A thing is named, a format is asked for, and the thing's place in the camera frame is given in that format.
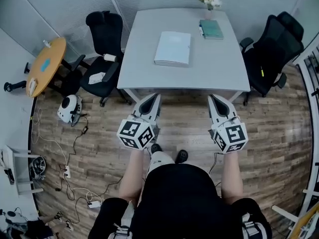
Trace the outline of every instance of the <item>round wooden table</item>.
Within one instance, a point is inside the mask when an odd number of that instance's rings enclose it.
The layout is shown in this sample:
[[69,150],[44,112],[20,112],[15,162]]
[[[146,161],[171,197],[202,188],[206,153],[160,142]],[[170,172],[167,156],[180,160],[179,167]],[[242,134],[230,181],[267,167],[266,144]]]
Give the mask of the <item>round wooden table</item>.
[[33,94],[30,96],[32,98],[40,95],[44,91],[63,60],[66,51],[65,38],[56,38],[51,41],[50,44],[50,48],[45,46],[44,49],[41,50],[30,69],[29,76],[26,81],[26,94],[29,91],[30,80],[35,78],[37,81],[37,86]]

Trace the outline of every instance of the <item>black shirt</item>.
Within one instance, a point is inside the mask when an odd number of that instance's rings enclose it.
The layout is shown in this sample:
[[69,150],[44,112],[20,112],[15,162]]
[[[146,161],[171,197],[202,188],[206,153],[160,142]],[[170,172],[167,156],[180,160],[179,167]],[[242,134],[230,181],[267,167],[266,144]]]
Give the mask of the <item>black shirt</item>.
[[[104,201],[89,234],[107,238],[121,225],[128,202],[119,198]],[[252,199],[227,205],[217,195],[209,175],[188,164],[168,164],[147,176],[142,200],[135,210],[133,238],[242,238],[242,216],[261,223],[272,237],[270,225]]]

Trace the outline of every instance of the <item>wooden floor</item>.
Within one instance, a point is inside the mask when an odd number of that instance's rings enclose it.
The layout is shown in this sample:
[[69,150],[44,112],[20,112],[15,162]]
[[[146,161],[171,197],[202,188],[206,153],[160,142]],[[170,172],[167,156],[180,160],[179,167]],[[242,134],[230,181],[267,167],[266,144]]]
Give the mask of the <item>wooden floor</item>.
[[[271,225],[282,234],[287,234],[288,222],[271,210],[277,205],[289,212],[300,206],[302,189],[307,185],[312,152],[311,119],[308,100],[299,71],[285,67],[288,76],[283,89],[273,88],[266,98],[253,91],[247,107],[242,105],[243,96],[234,103],[238,115],[246,124],[249,142],[240,152],[240,170],[244,181],[245,196],[257,201]],[[214,162],[213,142],[208,130],[208,118],[204,91],[161,91],[163,105],[159,119],[161,128],[158,143],[168,153],[175,155],[186,149],[189,160],[205,170]],[[83,98],[83,112],[89,121],[88,132],[76,143],[76,156],[70,157],[71,187],[85,187],[101,194],[109,183],[117,182],[124,174],[130,151],[119,143],[116,132],[122,119],[132,111],[116,94],[112,95],[104,108],[99,106],[99,98],[80,90]],[[56,140],[69,155],[73,153],[72,144],[86,125],[81,119],[75,126],[64,124],[56,114],[62,97],[51,90],[37,99],[36,109],[42,109],[41,135]],[[65,159],[54,142],[39,139],[31,148],[47,161],[46,178],[40,185],[43,193],[36,194],[42,215],[61,211],[72,221],[77,220],[75,201],[66,197],[66,185],[61,192],[62,172]],[[217,184],[221,180],[223,157],[218,155],[217,165],[211,178]],[[145,170],[149,155],[145,151]],[[104,199],[117,195],[118,185],[110,186]],[[85,196],[85,190],[76,190],[76,199]],[[98,210],[91,210],[80,199],[77,205],[80,223],[74,225],[74,232],[64,231],[60,238],[86,238]],[[274,238],[284,238],[273,230]]]

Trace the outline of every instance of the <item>blue sticker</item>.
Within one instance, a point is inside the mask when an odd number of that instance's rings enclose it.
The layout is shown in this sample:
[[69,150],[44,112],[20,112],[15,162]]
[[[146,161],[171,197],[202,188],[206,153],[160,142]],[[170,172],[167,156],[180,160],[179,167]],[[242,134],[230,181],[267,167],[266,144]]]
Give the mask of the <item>blue sticker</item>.
[[42,64],[42,66],[41,66],[41,72],[44,72],[45,69],[49,66],[49,64],[50,64],[50,59],[48,58],[48,59],[46,59],[46,60],[44,61],[44,63]]

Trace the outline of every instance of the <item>flower vase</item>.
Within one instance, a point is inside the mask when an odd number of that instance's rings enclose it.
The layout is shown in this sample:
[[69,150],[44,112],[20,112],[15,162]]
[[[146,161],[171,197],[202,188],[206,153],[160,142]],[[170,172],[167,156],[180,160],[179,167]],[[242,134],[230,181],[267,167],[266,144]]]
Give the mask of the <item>flower vase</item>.
[[213,10],[207,9],[205,11],[205,19],[212,20],[213,19]]

